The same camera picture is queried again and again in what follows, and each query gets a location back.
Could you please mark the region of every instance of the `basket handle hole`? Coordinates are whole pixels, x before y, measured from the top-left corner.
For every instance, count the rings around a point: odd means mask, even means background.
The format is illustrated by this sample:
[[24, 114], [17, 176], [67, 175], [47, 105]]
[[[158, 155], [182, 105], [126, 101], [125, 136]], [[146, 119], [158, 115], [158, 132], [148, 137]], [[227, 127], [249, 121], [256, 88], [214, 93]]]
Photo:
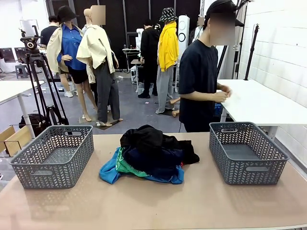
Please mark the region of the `basket handle hole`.
[[236, 133], [238, 131], [237, 128], [222, 128], [222, 133]]
[[66, 136], [81, 136], [81, 132], [65, 132]]
[[50, 176], [53, 172], [49, 170], [36, 170], [34, 173], [31, 173], [33, 176]]
[[269, 169], [267, 167], [247, 167], [248, 172], [267, 172]]

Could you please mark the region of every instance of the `hand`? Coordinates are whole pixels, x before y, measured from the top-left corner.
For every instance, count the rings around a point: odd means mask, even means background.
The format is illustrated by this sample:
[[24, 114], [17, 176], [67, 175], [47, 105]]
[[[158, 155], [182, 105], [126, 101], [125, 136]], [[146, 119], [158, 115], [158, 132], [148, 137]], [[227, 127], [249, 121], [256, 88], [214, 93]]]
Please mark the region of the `hand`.
[[216, 92], [212, 96], [212, 101], [221, 103], [225, 102], [228, 97], [228, 94], [226, 92]]
[[119, 63], [118, 63], [118, 60], [115, 59], [115, 62], [116, 62], [116, 68], [118, 69], [119, 68]]
[[221, 90], [223, 92], [227, 93], [227, 97], [230, 97], [232, 95], [232, 90], [228, 86], [226, 86], [226, 85], [223, 85], [221, 87]]
[[67, 55], [63, 55], [62, 56], [62, 60], [63, 61], [70, 61], [70, 60], [72, 60], [72, 57], [70, 55], [68, 55], [68, 54]]

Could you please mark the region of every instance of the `mannequin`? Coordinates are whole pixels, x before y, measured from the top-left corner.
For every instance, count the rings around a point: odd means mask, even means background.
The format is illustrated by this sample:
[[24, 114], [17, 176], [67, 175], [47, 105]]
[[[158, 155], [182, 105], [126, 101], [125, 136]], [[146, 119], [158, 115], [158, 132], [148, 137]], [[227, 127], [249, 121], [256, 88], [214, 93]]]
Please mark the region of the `mannequin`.
[[61, 21], [59, 28], [53, 33], [47, 46], [47, 58], [51, 70], [58, 72], [58, 68], [69, 72], [76, 85], [78, 98], [83, 109], [83, 116], [91, 121], [88, 115], [83, 91], [86, 92], [94, 109], [98, 110], [93, 93], [90, 89], [86, 65], [76, 59], [78, 47], [83, 33], [80, 28], [72, 24], [76, 14], [68, 6], [59, 8], [58, 19]]
[[[105, 19], [102, 17], [101, 7], [92, 6], [84, 11], [85, 17], [102, 24]], [[108, 101], [114, 120], [122, 121], [120, 118], [118, 86], [115, 77], [113, 59], [118, 68], [118, 61], [111, 50], [110, 42], [103, 28], [87, 21], [87, 30], [80, 43], [77, 59], [89, 64], [94, 69], [98, 91], [98, 126], [112, 126], [107, 120]]]

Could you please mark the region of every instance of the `black wall panel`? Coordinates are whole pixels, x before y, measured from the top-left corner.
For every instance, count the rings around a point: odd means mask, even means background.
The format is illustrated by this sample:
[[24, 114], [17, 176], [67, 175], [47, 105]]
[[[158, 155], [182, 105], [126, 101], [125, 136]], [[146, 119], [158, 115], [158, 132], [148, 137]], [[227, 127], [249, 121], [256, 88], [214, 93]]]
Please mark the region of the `black wall panel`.
[[106, 25], [103, 28], [111, 40], [111, 48], [119, 59], [121, 68], [126, 68], [122, 49], [126, 43], [125, 22], [122, 0], [100, 0], [106, 6]]
[[125, 0], [127, 31], [136, 32], [143, 28], [144, 22], [149, 18], [149, 6], [147, 0]]
[[152, 21], [155, 25], [156, 23], [160, 23], [159, 19], [162, 16], [162, 11], [164, 8], [174, 7], [174, 0], [151, 0], [151, 13], [152, 13]]
[[197, 26], [198, 15], [200, 14], [201, 0], [177, 0], [176, 15], [187, 15], [190, 18], [190, 31]]
[[79, 15], [77, 17], [78, 26], [82, 29], [86, 24], [84, 10], [91, 8], [93, 5], [97, 5], [97, 0], [74, 0], [73, 4], [75, 5], [76, 14]]
[[69, 6], [68, 0], [52, 1], [54, 15], [57, 15], [61, 6]]

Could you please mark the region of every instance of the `blue clothing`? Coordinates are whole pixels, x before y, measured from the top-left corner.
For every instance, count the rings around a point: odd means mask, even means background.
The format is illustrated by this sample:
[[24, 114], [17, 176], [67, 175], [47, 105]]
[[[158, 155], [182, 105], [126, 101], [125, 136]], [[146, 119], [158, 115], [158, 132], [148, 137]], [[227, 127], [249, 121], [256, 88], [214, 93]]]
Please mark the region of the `blue clothing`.
[[[99, 177], [104, 180], [105, 182], [108, 182], [109, 184], [114, 184], [121, 175], [126, 175], [127, 173], [122, 173], [116, 171], [116, 159], [118, 156], [119, 148], [114, 153], [113, 157], [100, 169]], [[156, 178], [153, 176], [146, 176], [143, 177], [150, 181], [156, 181], [161, 183], [169, 183], [172, 184], [181, 184], [184, 181], [184, 171], [182, 170], [181, 166], [176, 167], [176, 173], [168, 180]]]
[[71, 30], [66, 25], [63, 25], [62, 30], [62, 51], [57, 57], [58, 62], [61, 62], [62, 55], [70, 55], [72, 60], [65, 61], [64, 63], [66, 66], [69, 66], [75, 70], [86, 69], [86, 64], [76, 59], [78, 48], [82, 40], [79, 30], [75, 27], [73, 27]]

